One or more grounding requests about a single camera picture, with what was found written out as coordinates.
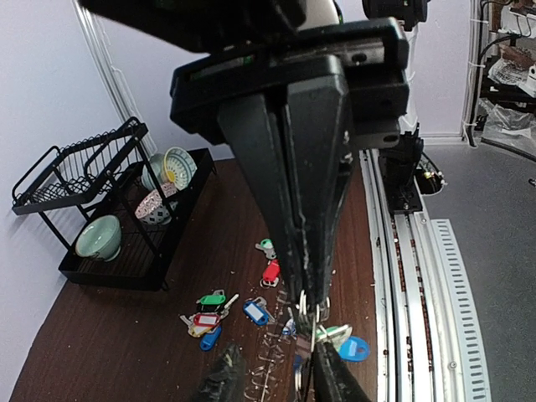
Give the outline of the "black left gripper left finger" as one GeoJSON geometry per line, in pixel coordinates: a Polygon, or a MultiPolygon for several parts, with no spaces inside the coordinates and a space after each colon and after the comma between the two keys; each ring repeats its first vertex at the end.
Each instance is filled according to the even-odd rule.
{"type": "Polygon", "coordinates": [[[238,402],[244,400],[246,361],[235,343],[226,346],[209,374],[201,381],[189,401],[238,402]]]}

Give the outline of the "metal disc with key rings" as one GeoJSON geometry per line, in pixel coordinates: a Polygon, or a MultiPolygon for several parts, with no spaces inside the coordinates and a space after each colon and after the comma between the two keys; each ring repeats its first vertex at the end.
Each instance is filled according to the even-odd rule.
{"type": "Polygon", "coordinates": [[[276,312],[270,312],[275,321],[258,326],[260,345],[246,375],[245,401],[306,401],[309,398],[312,353],[324,312],[324,306],[309,305],[304,291],[296,304],[289,302],[285,294],[276,297],[276,312]]]}

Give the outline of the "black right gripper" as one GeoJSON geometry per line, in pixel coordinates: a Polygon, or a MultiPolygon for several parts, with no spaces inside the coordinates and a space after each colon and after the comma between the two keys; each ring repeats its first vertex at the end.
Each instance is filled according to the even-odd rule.
{"type": "Polygon", "coordinates": [[[399,118],[409,103],[409,53],[399,22],[380,18],[241,45],[173,73],[171,121],[215,145],[226,140],[294,302],[301,291],[311,307],[327,295],[348,124],[360,148],[393,147],[399,140],[399,118]],[[287,101],[290,186],[277,119],[265,96],[273,105],[287,101]]]}

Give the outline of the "green key tag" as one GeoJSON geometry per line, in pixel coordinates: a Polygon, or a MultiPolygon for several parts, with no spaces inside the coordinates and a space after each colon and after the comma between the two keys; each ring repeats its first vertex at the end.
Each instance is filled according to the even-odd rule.
{"type": "Polygon", "coordinates": [[[324,327],[319,326],[316,332],[316,341],[331,343],[345,343],[352,335],[353,327],[344,324],[342,326],[324,327]]]}

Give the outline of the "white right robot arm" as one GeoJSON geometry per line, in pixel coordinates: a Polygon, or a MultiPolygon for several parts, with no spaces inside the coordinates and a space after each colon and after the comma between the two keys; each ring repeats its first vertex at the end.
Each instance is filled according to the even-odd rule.
{"type": "Polygon", "coordinates": [[[399,141],[409,57],[399,23],[380,18],[239,45],[173,73],[171,120],[231,148],[306,312],[327,300],[355,157],[399,141]]]}

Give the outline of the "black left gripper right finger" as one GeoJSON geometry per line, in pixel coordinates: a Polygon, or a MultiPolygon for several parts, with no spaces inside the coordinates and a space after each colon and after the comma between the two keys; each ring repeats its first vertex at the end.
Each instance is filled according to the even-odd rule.
{"type": "Polygon", "coordinates": [[[330,342],[315,345],[312,370],[315,401],[371,401],[330,342]]]}

